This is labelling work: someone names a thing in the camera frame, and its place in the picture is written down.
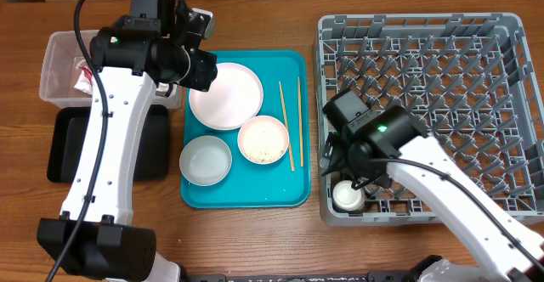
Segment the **wooden chopstick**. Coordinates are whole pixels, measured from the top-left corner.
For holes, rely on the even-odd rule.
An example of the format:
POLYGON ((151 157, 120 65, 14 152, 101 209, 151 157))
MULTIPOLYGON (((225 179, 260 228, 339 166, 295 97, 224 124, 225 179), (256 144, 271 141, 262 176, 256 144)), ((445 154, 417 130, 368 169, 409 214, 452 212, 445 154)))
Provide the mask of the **wooden chopstick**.
POLYGON ((282 115, 283 115, 283 120, 284 120, 284 126, 285 126, 285 128, 286 128, 286 133, 287 133, 287 151, 288 151, 288 157, 289 157, 289 161, 290 161, 291 171, 292 171, 292 172, 295 172, 294 160, 293 160, 293 155, 292 155, 291 137, 290 137, 290 131, 289 131, 289 125, 288 125, 288 117, 287 117, 287 113, 286 113, 286 102, 285 102, 285 97, 284 97, 284 93, 283 93, 282 83, 279 82, 278 84, 279 84, 280 103, 281 103, 281 108, 282 108, 282 115))
POLYGON ((297 78, 297 112, 298 112, 300 167, 304 167, 302 88, 301 88, 300 77, 297 78))

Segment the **red snack wrapper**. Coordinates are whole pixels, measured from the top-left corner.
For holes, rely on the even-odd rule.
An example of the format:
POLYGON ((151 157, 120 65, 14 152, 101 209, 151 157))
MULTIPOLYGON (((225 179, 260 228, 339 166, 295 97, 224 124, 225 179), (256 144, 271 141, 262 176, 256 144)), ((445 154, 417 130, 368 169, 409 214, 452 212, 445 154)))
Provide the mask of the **red snack wrapper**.
POLYGON ((82 73, 88 79, 88 82, 91 83, 93 80, 93 73, 91 72, 91 70, 88 67, 83 66, 82 73))

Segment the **large white plate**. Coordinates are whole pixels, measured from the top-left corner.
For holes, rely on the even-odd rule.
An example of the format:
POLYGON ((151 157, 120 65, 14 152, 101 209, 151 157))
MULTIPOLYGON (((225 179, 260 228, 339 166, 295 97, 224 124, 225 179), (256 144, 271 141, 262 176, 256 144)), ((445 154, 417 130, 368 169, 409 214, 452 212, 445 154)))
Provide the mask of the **large white plate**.
POLYGON ((217 69, 208 91, 189 91, 189 107, 206 127, 220 131, 237 129, 260 111, 264 89, 258 76, 244 65, 220 63, 217 69))

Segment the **grey shallow bowl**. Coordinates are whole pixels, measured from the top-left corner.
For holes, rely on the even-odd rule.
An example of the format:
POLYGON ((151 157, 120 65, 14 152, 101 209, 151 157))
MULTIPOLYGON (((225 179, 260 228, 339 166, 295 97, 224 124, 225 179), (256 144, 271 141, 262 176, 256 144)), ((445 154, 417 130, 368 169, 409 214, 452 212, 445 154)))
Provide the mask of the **grey shallow bowl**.
POLYGON ((229 146, 220 138, 205 135, 192 139, 179 157, 183 177, 196 186, 213 186, 230 172, 232 154, 229 146))

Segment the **pink bowl with rice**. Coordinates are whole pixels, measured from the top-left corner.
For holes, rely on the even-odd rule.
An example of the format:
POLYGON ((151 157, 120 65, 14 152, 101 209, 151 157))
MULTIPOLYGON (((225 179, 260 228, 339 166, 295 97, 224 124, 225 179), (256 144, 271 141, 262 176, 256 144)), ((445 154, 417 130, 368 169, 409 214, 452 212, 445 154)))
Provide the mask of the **pink bowl with rice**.
POLYGON ((241 154, 250 162, 268 165, 288 151, 289 136, 285 125, 272 116, 255 116, 244 123, 237 137, 241 154))

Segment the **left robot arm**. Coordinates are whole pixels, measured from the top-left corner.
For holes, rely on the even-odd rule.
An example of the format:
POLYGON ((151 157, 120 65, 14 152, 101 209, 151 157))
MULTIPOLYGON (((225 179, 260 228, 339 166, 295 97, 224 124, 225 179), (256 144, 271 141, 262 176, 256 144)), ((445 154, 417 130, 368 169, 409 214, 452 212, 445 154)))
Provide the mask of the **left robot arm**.
POLYGON ((200 50, 214 26, 211 12, 185 0, 131 0, 128 14, 80 43, 93 85, 82 152, 59 216, 37 229, 51 275, 186 280, 183 266, 157 252, 154 231, 133 226, 133 175, 157 87, 206 92, 216 78, 216 55, 200 50))

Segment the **small white cup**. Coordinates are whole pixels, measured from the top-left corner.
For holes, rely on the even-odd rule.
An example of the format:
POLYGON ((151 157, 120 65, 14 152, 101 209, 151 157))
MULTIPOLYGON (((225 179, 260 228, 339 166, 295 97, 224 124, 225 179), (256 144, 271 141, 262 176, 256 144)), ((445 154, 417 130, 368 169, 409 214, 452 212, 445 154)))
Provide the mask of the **small white cup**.
POLYGON ((348 180, 338 182, 332 189, 332 203, 339 212, 360 212, 366 195, 362 189, 353 189, 348 180))

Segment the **white napkin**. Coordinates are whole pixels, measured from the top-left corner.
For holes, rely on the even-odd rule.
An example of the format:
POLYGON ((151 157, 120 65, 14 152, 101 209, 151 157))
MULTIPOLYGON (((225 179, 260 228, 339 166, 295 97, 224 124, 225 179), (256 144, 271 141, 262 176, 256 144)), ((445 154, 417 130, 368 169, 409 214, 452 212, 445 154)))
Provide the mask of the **white napkin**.
POLYGON ((78 77, 74 88, 80 92, 86 93, 88 95, 93 94, 93 81, 88 82, 88 79, 83 75, 82 71, 78 77))

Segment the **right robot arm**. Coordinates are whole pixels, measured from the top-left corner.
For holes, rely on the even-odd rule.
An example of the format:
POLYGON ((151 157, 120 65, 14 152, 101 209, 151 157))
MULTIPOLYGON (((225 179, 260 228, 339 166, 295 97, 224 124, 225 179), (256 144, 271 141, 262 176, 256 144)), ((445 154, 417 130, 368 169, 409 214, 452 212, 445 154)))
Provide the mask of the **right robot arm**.
POLYGON ((334 130, 321 151, 322 175, 339 172, 337 207, 361 207, 369 184, 399 183, 419 197, 465 245, 478 265, 431 255, 405 281, 541 281, 543 238, 500 208, 446 154, 437 138, 403 107, 379 112, 347 88, 322 112, 334 130))

